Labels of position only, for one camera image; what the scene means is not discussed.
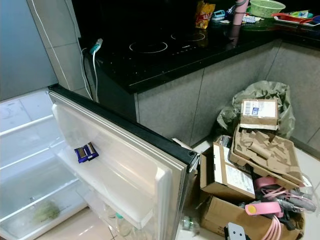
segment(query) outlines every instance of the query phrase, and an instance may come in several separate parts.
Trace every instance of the green vegetable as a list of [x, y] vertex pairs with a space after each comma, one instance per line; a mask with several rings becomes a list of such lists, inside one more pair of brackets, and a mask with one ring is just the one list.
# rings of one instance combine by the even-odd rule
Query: green vegetable
[[53, 201], [42, 202], [36, 206], [33, 221], [37, 224], [42, 223], [48, 219], [57, 218], [59, 214], [59, 207]]

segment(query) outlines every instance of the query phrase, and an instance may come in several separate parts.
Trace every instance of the bottle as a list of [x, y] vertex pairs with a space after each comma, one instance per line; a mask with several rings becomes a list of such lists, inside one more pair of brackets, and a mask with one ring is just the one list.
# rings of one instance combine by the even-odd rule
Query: bottle
[[131, 231], [132, 225], [124, 219], [119, 213], [115, 213], [115, 229], [123, 237], [127, 236]]
[[103, 204], [103, 211], [106, 213], [108, 218], [114, 219], [116, 217], [116, 211], [113, 210], [109, 205]]
[[132, 228], [131, 238], [132, 240], [148, 240], [147, 234], [145, 233], [145, 231], [141, 229], [137, 229], [136, 227]]
[[200, 225], [194, 217], [183, 215], [181, 225], [183, 230], [193, 232], [193, 236], [198, 235], [200, 231]]

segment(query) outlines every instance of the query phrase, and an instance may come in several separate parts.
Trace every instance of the pink handle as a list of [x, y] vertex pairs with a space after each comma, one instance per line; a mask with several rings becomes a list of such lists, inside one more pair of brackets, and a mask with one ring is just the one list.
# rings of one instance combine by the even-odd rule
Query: pink handle
[[275, 214], [281, 212], [280, 205], [276, 201], [247, 204], [244, 206], [244, 209], [249, 216]]
[[254, 181], [254, 184], [257, 189], [260, 189], [269, 185], [277, 185], [277, 182], [276, 179], [272, 176], [264, 176], [256, 179]]
[[237, 0], [235, 2], [236, 8], [234, 11], [233, 25], [241, 25], [242, 19], [246, 13], [249, 0]]

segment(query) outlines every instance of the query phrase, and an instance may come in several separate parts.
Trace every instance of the trash bag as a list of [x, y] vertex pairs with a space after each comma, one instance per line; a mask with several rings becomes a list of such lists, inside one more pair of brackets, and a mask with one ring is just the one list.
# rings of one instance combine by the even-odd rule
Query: trash bag
[[245, 99], [275, 99], [278, 101], [277, 135], [289, 139], [295, 129], [296, 119], [290, 100], [290, 87], [281, 82], [258, 81], [237, 93], [232, 105], [224, 107], [217, 117], [219, 125], [233, 135], [240, 121], [241, 103]]

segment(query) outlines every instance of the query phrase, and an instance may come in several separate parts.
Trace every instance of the pink cup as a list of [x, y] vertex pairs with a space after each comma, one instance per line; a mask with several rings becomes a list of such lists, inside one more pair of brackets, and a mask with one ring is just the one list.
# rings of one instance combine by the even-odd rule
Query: pink cup
[[233, 25], [241, 25], [242, 19], [246, 13], [249, 0], [237, 0], [235, 2], [235, 11], [233, 18]]

